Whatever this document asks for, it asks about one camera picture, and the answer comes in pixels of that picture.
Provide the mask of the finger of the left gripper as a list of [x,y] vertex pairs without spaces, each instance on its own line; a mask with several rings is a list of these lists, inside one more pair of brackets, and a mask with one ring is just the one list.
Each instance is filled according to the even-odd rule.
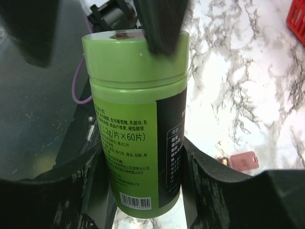
[[0,23],[29,64],[50,64],[58,9],[57,0],[0,2]]

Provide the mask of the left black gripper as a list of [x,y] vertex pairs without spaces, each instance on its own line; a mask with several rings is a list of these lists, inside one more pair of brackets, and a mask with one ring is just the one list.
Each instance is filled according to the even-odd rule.
[[173,55],[188,4],[189,0],[137,0],[135,9],[127,0],[108,0],[91,5],[86,22],[89,32],[96,33],[136,29],[139,18],[149,50]]

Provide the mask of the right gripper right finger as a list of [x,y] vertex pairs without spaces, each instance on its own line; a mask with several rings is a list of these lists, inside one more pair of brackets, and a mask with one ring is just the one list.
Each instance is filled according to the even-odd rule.
[[305,172],[250,176],[183,143],[183,204],[190,229],[302,229]]

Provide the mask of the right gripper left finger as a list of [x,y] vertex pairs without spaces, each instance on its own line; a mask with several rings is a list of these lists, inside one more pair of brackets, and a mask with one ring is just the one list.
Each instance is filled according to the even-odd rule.
[[2,229],[95,229],[82,213],[97,143],[86,153],[33,179],[0,181]]

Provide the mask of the brown weekly pill organizer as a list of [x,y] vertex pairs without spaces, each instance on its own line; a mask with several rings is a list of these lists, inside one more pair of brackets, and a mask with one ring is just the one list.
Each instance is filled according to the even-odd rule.
[[231,155],[230,157],[219,157],[216,160],[239,172],[259,168],[258,158],[253,151]]

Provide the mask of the green bottle cap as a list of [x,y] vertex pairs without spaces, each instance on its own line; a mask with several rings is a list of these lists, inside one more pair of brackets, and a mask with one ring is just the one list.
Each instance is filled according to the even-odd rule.
[[186,76],[189,33],[181,31],[173,56],[153,54],[140,29],[92,33],[82,38],[92,83],[111,88],[150,88]]

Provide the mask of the green pill bottle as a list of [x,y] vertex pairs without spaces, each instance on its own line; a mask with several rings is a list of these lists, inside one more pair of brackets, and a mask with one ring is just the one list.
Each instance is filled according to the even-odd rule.
[[109,94],[93,102],[115,203],[141,219],[168,212],[181,185],[186,79],[100,92]]

